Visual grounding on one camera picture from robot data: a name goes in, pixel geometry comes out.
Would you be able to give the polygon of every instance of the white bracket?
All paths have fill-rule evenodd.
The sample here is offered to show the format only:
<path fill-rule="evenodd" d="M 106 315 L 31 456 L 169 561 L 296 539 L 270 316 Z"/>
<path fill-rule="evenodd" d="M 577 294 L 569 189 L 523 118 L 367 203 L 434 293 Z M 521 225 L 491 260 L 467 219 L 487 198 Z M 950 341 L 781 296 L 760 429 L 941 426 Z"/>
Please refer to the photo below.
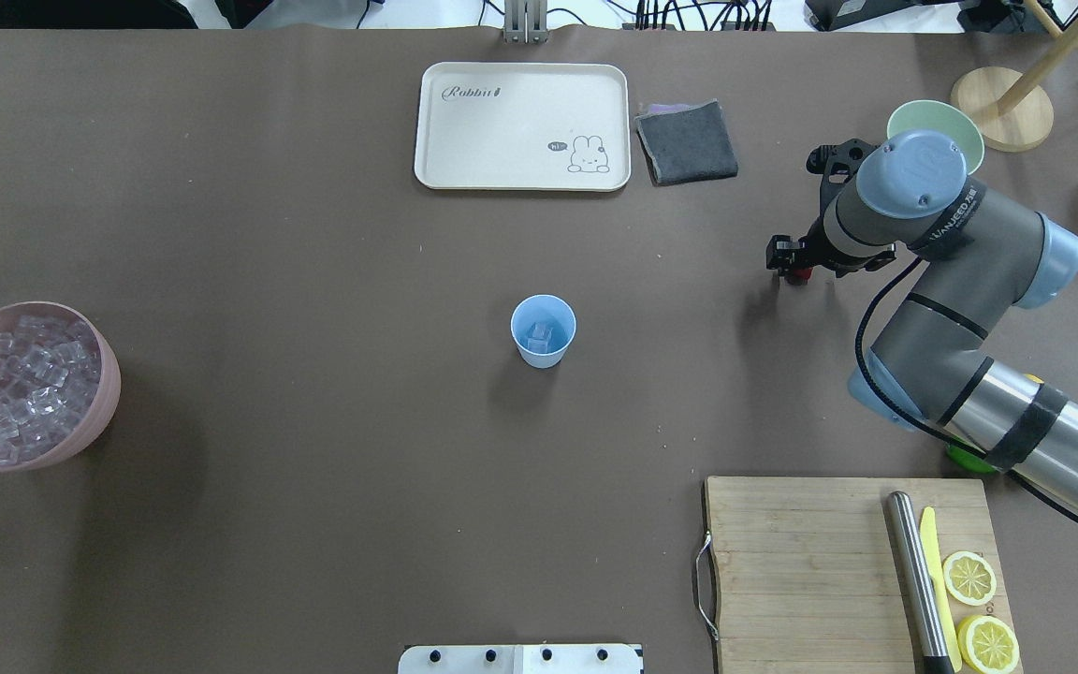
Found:
<path fill-rule="evenodd" d="M 411 647 L 398 674 L 642 674 L 642 647 L 630 644 L 513 644 Z"/>
<path fill-rule="evenodd" d="M 548 0 L 506 0 L 501 38 L 509 43 L 548 42 Z"/>

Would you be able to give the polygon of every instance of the white metal plate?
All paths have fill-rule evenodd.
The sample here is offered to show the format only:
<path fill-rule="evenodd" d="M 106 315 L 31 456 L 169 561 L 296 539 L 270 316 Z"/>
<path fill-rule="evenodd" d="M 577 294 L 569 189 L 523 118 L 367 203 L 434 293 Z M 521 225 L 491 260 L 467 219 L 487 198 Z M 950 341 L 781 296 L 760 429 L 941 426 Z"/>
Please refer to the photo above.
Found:
<path fill-rule="evenodd" d="M 602 64 L 436 64 L 423 73 L 415 176 L 432 189 L 621 188 L 626 75 Z"/>
<path fill-rule="evenodd" d="M 641 654 L 630 644 L 411 647 L 398 674 L 641 674 Z"/>

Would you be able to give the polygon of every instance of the plastic cup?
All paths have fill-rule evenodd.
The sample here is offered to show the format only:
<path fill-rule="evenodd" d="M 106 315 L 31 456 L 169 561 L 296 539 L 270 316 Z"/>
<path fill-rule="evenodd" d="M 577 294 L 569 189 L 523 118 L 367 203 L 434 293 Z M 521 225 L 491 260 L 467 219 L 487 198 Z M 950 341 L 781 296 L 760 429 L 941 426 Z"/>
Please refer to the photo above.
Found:
<path fill-rule="evenodd" d="M 101 332 L 98 332 L 98 328 L 95 328 L 95 325 L 89 322 L 86 316 L 82 316 L 81 313 L 66 307 L 64 304 L 22 302 L 0 308 L 0 332 L 10 332 L 18 317 L 24 315 L 58 316 L 66 320 L 82 319 L 86 321 L 86 325 L 89 325 L 89 328 L 94 330 L 95 340 L 98 342 L 98 354 L 102 358 L 102 376 L 98 381 L 98 393 L 91 401 L 89 409 L 86 410 L 82 421 L 73 427 L 73 431 L 69 432 L 68 438 L 60 440 L 60 443 L 57 443 L 55 448 L 49 450 L 45 455 L 36 457 L 34 460 L 16 465 L 0 465 L 0 472 L 44 468 L 46 465 L 59 464 L 68 457 L 72 457 L 101 435 L 111 416 L 115 414 L 115 405 L 119 404 L 119 361 L 115 359 L 115 353 L 107 344 L 106 338 L 102 336 Z"/>
<path fill-rule="evenodd" d="M 537 322 L 551 327 L 547 353 L 527 349 L 528 332 Z M 568 302 L 554 294 L 531 294 L 514 307 L 514 315 L 510 316 L 510 333 L 514 334 L 514 346 L 517 346 L 522 359 L 530 367 L 543 370 L 564 358 L 564 352 L 577 336 L 577 315 L 573 315 Z"/>
<path fill-rule="evenodd" d="M 942 101 L 909 101 L 889 115 L 889 138 L 914 128 L 929 128 L 949 136 L 963 150 L 968 163 L 968 174 L 984 162 L 984 139 L 975 121 L 953 106 Z"/>

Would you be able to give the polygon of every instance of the lemon slice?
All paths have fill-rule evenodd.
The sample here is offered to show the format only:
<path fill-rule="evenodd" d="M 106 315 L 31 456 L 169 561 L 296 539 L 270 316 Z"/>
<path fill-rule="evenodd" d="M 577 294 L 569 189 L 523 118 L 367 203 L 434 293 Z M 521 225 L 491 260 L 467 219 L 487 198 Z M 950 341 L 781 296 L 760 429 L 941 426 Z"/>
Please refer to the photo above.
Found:
<path fill-rule="evenodd" d="M 1009 624 L 992 615 L 970 615 L 959 622 L 957 636 L 963 662 L 980 674 L 1009 674 L 1018 669 L 1022 649 Z"/>
<path fill-rule="evenodd" d="M 996 594 L 996 573 L 989 560 L 959 550 L 942 563 L 946 592 L 968 606 L 983 606 Z"/>

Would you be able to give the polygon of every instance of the white floor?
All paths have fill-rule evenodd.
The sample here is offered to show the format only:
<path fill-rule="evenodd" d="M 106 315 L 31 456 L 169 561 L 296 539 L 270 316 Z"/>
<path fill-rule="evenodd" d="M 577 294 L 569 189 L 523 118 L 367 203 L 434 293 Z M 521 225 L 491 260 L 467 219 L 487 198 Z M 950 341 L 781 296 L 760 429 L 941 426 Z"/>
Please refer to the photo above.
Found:
<path fill-rule="evenodd" d="M 191 11 L 195 22 L 201 27 L 227 27 L 225 18 L 219 13 L 215 0 L 179 0 Z M 607 2 L 607 0 L 549 0 L 548 9 L 570 10 L 583 18 L 588 25 L 602 27 L 621 27 L 623 23 L 634 20 L 633 9 L 635 0 L 616 0 L 624 10 Z M 776 30 L 812 31 L 808 23 L 804 0 L 770 0 L 771 23 Z M 501 8 L 503 0 L 493 0 L 493 4 Z M 688 30 L 703 30 L 701 14 L 692 8 L 691 0 L 677 0 L 681 5 L 685 27 Z M 1056 0 L 1055 11 L 1061 17 L 1066 17 L 1073 11 L 1078 0 Z M 294 25 L 294 23 L 313 23 L 330 27 L 355 27 L 360 14 L 364 12 L 365 0 L 275 0 L 265 12 L 257 16 L 251 29 L 266 29 Z M 703 5 L 706 22 L 714 22 L 723 5 Z M 962 32 L 957 14 L 959 5 L 934 4 L 917 5 L 887 14 L 884 17 L 844 27 L 849 32 Z M 369 12 L 360 27 L 362 29 L 378 29 L 378 27 L 451 27 L 475 25 L 482 17 L 483 25 L 501 26 L 501 15 L 482 0 L 386 0 L 385 4 L 371 3 Z M 577 18 L 565 12 L 551 13 L 548 17 L 550 27 L 576 25 Z"/>

